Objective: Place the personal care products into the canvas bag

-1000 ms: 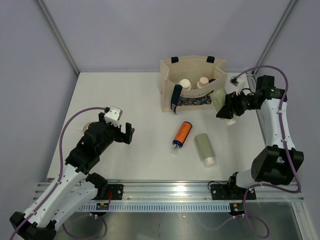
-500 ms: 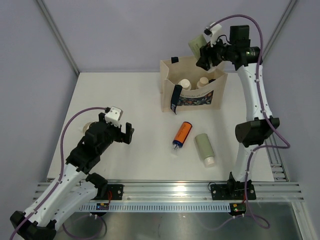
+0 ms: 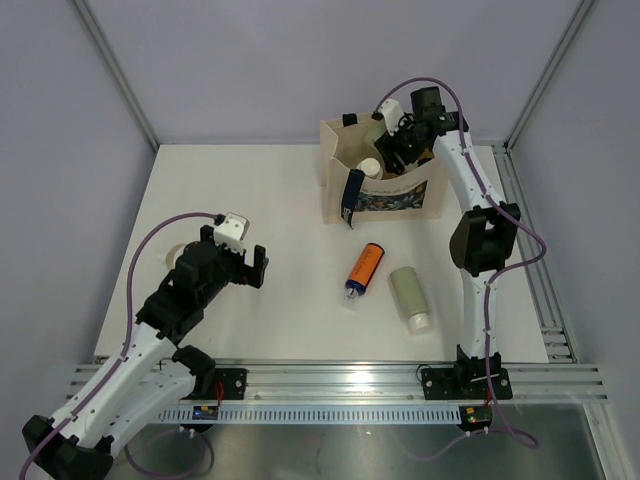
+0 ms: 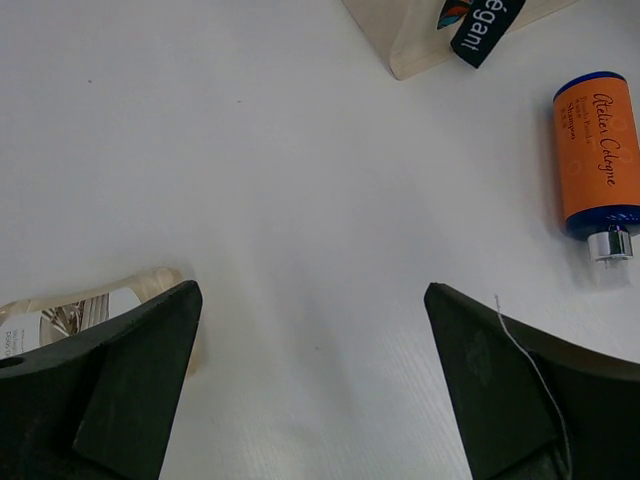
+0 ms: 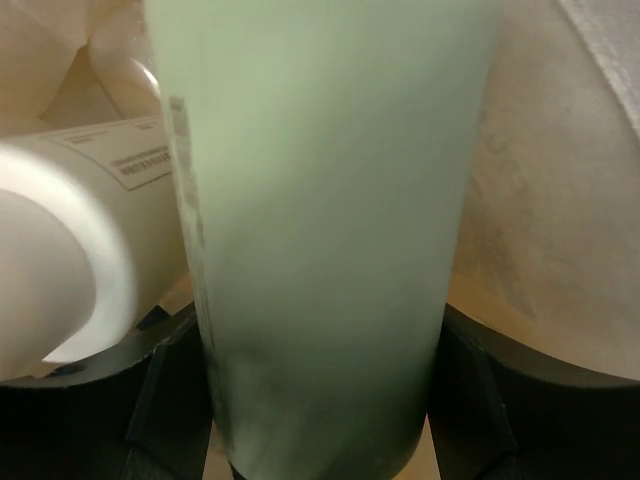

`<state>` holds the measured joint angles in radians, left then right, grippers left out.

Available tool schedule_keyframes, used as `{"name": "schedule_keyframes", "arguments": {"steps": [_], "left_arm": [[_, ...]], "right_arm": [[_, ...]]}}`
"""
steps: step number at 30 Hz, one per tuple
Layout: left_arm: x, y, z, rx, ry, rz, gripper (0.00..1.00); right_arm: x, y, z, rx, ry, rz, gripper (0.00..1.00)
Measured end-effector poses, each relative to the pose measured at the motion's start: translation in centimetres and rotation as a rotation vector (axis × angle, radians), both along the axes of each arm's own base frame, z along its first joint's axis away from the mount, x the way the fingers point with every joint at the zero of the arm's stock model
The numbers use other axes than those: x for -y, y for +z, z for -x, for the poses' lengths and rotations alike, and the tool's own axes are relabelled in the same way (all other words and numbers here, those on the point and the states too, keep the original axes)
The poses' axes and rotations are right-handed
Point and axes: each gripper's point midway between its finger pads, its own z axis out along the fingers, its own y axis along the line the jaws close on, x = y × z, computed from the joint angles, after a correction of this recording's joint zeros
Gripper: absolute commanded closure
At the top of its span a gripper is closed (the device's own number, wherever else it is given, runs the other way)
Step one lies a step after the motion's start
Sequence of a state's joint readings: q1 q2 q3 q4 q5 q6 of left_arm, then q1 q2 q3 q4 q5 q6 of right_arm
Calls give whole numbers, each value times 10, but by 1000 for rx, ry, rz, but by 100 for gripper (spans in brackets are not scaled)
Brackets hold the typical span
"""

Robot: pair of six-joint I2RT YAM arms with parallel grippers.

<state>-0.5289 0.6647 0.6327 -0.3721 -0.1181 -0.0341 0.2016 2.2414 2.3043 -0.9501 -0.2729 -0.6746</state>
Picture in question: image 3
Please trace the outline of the small sage green bottle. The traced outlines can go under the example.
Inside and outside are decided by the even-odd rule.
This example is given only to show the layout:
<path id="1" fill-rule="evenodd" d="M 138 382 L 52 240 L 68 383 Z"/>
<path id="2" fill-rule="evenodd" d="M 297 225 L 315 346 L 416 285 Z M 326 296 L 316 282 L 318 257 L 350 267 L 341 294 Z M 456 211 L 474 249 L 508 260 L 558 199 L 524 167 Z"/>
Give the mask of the small sage green bottle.
<path id="1" fill-rule="evenodd" d="M 387 129 L 384 121 L 373 121 L 363 138 L 365 147 L 367 149 L 375 149 L 375 142 L 386 133 Z"/>

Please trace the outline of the cream bottle with round cap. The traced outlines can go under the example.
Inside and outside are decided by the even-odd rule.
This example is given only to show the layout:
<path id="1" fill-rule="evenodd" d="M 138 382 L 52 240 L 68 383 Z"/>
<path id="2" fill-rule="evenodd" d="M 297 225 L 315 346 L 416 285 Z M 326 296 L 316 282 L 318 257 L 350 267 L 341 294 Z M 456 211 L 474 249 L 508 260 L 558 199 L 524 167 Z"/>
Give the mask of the cream bottle with round cap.
<path id="1" fill-rule="evenodd" d="M 383 167 L 376 158 L 368 157 L 360 161 L 357 169 L 362 171 L 366 177 L 373 180 L 381 180 L 384 174 Z"/>

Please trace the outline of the sage green bottle white cap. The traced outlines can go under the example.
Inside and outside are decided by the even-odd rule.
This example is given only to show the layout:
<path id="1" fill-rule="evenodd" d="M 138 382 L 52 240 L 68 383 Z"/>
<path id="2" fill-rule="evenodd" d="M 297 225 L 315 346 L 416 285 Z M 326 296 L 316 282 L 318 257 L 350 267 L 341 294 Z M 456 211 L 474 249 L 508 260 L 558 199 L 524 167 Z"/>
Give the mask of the sage green bottle white cap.
<path id="1" fill-rule="evenodd" d="M 416 270 L 410 266 L 398 268 L 389 275 L 389 282 L 409 333 L 425 333 L 430 327 L 430 308 Z"/>

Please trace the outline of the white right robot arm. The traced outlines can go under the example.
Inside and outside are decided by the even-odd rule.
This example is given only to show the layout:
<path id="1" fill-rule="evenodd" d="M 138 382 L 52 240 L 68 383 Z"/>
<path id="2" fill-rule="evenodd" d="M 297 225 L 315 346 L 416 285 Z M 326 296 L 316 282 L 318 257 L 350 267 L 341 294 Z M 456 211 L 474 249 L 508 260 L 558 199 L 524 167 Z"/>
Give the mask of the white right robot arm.
<path id="1" fill-rule="evenodd" d="M 428 400 L 510 399 L 512 390 L 495 333 L 497 276 L 514 249 L 520 209 L 493 187 L 474 150 L 462 111 L 449 111 L 437 87 L 411 94 L 412 110 L 385 96 L 374 110 L 385 133 L 374 145 L 387 172 L 416 168 L 429 151 L 447 169 L 461 218 L 449 252 L 463 283 L 464 319 L 456 359 L 449 367 L 420 368 Z"/>

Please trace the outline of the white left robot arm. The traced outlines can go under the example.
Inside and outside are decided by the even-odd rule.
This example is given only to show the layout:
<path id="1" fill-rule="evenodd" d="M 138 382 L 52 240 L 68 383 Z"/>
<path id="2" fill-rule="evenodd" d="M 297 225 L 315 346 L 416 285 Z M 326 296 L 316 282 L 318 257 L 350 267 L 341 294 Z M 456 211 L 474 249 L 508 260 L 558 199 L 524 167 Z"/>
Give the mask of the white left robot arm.
<path id="1" fill-rule="evenodd" d="M 257 245 L 252 264 L 246 264 L 246 218 L 208 218 L 140 311 L 126 299 L 122 346 L 63 407 L 26 422 L 29 456 L 21 478 L 37 465 L 54 479 L 103 479 L 131 438 L 166 406 L 213 391 L 214 360 L 181 342 L 228 284 L 260 288 L 268 259 Z"/>

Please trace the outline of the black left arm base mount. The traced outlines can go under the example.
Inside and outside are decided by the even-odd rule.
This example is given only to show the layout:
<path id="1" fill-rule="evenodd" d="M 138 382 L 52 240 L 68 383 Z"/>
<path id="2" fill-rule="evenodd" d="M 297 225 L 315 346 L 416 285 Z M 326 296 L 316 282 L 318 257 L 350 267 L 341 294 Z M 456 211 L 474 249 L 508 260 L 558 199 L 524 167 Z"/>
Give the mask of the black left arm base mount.
<path id="1" fill-rule="evenodd" d="M 208 373 L 198 374 L 194 389 L 185 400 L 243 400 L 247 374 L 248 371 L 244 368 L 216 368 Z"/>

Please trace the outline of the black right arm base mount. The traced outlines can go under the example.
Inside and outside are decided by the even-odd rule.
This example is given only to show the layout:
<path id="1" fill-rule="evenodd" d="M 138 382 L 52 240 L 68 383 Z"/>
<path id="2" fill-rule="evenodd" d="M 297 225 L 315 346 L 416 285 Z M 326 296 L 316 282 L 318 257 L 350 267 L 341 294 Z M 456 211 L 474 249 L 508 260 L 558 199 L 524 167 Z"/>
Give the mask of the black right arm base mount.
<path id="1" fill-rule="evenodd" d="M 511 400 L 513 390 L 508 371 L 490 369 L 490 377 L 484 366 L 471 373 L 457 365 L 432 367 L 420 365 L 416 371 L 426 400 Z"/>

